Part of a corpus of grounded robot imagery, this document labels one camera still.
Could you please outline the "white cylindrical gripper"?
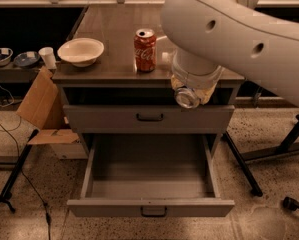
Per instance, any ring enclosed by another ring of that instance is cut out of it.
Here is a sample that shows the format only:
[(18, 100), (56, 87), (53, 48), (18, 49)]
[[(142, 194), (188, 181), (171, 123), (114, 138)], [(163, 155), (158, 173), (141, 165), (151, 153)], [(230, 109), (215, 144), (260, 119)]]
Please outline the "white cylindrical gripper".
[(216, 63), (177, 48), (173, 57), (172, 72), (172, 89), (176, 91), (184, 86), (201, 89), (198, 91), (198, 97), (200, 104), (205, 105), (215, 91), (223, 68)]

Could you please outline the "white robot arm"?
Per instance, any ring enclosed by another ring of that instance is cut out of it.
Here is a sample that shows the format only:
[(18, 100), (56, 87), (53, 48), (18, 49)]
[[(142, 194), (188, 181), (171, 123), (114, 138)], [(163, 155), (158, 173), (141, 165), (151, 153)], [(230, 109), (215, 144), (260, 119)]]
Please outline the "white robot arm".
[(257, 0), (166, 0), (161, 26), (177, 46), (172, 72), (209, 88), (222, 67), (299, 107), (299, 23), (256, 12)]

